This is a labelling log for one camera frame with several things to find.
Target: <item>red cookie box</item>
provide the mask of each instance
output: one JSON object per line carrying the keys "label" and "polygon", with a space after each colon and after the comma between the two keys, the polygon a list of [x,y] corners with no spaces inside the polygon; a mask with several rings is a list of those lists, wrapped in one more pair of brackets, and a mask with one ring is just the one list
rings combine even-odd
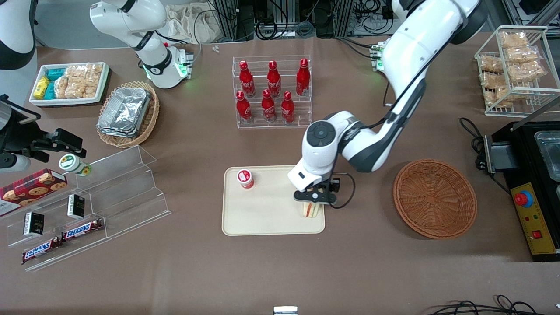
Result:
{"label": "red cookie box", "polygon": [[40,170],[0,189],[0,217],[68,185],[66,177],[50,169]]}

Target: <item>round brown basket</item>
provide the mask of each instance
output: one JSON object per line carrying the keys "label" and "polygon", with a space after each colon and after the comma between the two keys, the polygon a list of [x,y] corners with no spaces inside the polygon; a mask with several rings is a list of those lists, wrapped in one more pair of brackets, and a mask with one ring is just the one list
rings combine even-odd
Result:
{"label": "round brown basket", "polygon": [[403,220],[432,239],[465,233],[477,216],[477,197],[453,166],[431,159],[407,164],[396,176],[393,200]]}
{"label": "round brown basket", "polygon": [[[139,145],[140,143],[143,143],[146,139],[148,139],[148,136],[150,136],[150,133],[152,133],[153,128],[156,125],[157,115],[160,113],[160,102],[157,99],[156,92],[153,90],[153,88],[144,82],[134,81],[134,82],[125,83],[119,87],[132,87],[132,88],[141,87],[151,93],[150,103],[148,104],[146,115],[144,116],[144,120],[142,121],[142,126],[140,127],[140,134],[136,138],[109,136],[97,130],[99,137],[101,137],[101,140],[103,140],[104,143],[114,145],[116,147],[127,148],[135,145]],[[101,114],[107,107],[107,102],[109,102],[109,99],[111,98],[113,93],[115,93],[115,91],[116,89],[113,90],[113,92],[111,92],[111,94],[105,99],[105,102],[103,103],[103,107],[101,108],[101,112],[99,113],[99,116],[101,116]]]}

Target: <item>table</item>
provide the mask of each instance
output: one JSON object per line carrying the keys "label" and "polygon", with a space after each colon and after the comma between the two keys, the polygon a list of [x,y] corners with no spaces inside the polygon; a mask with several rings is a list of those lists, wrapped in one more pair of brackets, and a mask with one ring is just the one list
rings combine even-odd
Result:
{"label": "table", "polygon": [[[494,305],[493,294],[557,312],[559,265],[530,262],[511,197],[474,167],[471,136],[458,122],[465,116],[493,133],[509,121],[483,115],[473,55],[488,36],[449,46],[435,60],[426,94],[381,169],[356,173],[339,159],[337,170],[356,177],[356,196],[342,210],[327,210],[322,233],[258,237],[222,233],[223,173],[231,166],[295,164],[304,129],[238,130],[232,57],[310,54],[315,120],[346,109],[366,124],[377,121],[388,110],[381,106],[386,81],[335,40],[220,44],[219,54],[205,46],[192,80],[156,89],[160,116],[143,144],[158,159],[151,167],[173,213],[38,272],[24,272],[21,253],[1,246],[1,312],[270,314],[275,305],[297,305],[301,314],[424,314],[451,300]],[[111,90],[147,80],[131,49],[39,48],[39,64],[96,61],[114,71]],[[39,124],[83,137],[86,161],[95,161],[119,151],[97,136],[99,109],[40,110]],[[57,169],[61,155],[51,154],[46,165],[33,162],[27,173]],[[477,194],[476,222],[457,239],[425,239],[395,210],[397,172],[422,158],[458,168]],[[24,175],[3,174],[0,184]]]}

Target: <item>beige tray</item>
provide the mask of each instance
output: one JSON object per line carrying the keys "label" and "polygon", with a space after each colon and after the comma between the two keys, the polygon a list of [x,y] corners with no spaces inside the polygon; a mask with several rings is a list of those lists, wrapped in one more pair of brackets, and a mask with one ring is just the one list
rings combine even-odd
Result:
{"label": "beige tray", "polygon": [[[237,172],[251,171],[255,185],[245,189]],[[288,179],[293,165],[234,167],[223,176],[222,231],[229,236],[316,234],[325,229],[325,212],[302,217],[303,203],[293,199]]]}

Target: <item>red bottle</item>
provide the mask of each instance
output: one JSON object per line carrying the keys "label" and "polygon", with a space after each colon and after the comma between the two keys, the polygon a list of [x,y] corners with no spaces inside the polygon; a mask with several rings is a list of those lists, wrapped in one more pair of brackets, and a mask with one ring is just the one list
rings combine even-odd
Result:
{"label": "red bottle", "polygon": [[280,73],[278,73],[278,69],[276,69],[276,61],[271,60],[268,62],[268,89],[272,94],[273,98],[277,98],[280,96]]}
{"label": "red bottle", "polygon": [[260,103],[263,107],[264,120],[269,123],[276,121],[276,113],[274,112],[274,100],[271,97],[270,90],[263,90],[263,101]]}
{"label": "red bottle", "polygon": [[251,108],[249,101],[245,99],[245,94],[239,91],[235,95],[237,98],[237,112],[239,113],[239,118],[241,123],[249,124],[253,122],[253,115],[251,115]]}
{"label": "red bottle", "polygon": [[241,88],[248,98],[255,96],[255,81],[253,80],[253,74],[249,71],[247,66],[247,61],[242,60],[239,62],[239,81],[241,81]]}
{"label": "red bottle", "polygon": [[296,75],[296,94],[299,96],[309,96],[309,81],[311,79],[311,74],[309,69],[309,60],[303,58],[300,60],[300,68],[297,70]]}
{"label": "red bottle", "polygon": [[293,109],[292,94],[286,91],[284,92],[284,100],[282,101],[282,121],[284,121],[284,123],[293,123]]}

